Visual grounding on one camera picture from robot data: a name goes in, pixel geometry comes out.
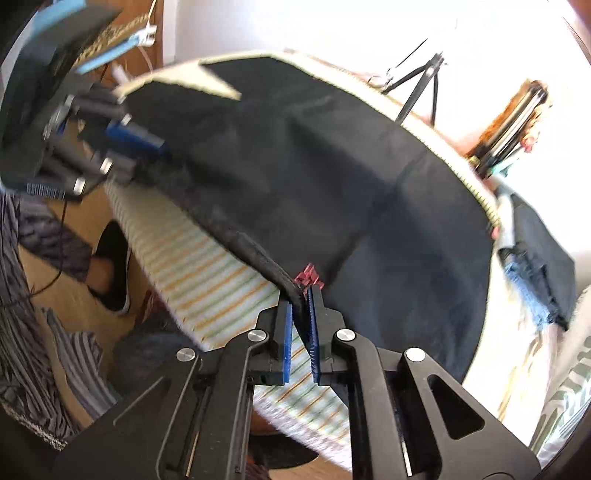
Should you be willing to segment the black Kappa pants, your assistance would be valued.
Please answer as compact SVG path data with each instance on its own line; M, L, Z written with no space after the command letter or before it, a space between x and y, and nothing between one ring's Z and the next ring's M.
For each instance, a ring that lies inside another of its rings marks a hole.
M269 57L216 63L231 100L151 82L126 100L165 144L140 177L294 300L463 380L485 322L492 221L451 168L359 97Z

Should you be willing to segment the black slip-on shoe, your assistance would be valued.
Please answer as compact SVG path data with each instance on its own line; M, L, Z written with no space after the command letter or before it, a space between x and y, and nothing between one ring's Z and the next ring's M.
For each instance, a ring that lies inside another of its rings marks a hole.
M117 221L104 228L90 259L86 286L102 306L115 315L130 308L128 269L131 250Z

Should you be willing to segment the folded dark clothes stack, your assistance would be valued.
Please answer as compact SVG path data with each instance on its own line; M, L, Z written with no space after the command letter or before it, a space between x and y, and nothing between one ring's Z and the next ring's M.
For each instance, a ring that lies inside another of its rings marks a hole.
M497 189L498 255L539 330L568 330L576 303L575 263L537 212L506 187Z

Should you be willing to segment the zebra striped garment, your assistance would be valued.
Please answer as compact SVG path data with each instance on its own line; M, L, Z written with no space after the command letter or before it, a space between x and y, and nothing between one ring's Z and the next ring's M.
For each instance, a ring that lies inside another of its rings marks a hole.
M30 297L19 250L25 248L78 282L91 246L39 199L1 195L1 408L55 449L116 403L101 375L93 333L69 333Z

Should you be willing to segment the green leaf pattern pillow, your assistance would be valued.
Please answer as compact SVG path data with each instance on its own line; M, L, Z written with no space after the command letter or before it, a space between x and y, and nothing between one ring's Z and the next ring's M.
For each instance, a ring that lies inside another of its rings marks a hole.
M590 406L590 304L587 286L569 329L559 336L548 395L530 442L542 467L564 447Z

